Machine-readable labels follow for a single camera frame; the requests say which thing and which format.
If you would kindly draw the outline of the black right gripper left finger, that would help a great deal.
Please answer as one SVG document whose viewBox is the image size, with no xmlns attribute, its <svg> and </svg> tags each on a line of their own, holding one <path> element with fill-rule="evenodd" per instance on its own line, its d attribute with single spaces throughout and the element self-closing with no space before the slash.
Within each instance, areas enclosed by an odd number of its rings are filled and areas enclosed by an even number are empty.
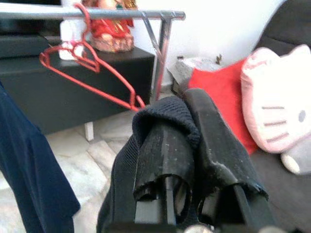
<svg viewBox="0 0 311 233">
<path fill-rule="evenodd" d="M 194 158 L 186 136 L 157 123 L 138 154 L 133 188 L 136 223 L 182 223 L 188 215 L 194 184 Z"/>
</svg>

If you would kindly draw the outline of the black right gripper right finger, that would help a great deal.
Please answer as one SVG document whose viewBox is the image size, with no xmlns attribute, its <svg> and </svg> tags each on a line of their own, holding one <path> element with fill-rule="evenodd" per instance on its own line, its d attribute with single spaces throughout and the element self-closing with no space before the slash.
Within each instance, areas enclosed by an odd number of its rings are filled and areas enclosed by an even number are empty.
<svg viewBox="0 0 311 233">
<path fill-rule="evenodd" d="M 199 221 L 214 227 L 274 225 L 268 194 L 249 154 L 211 97 L 202 89 L 192 88 L 185 92 L 185 101 L 201 134 L 195 156 Z"/>
</svg>

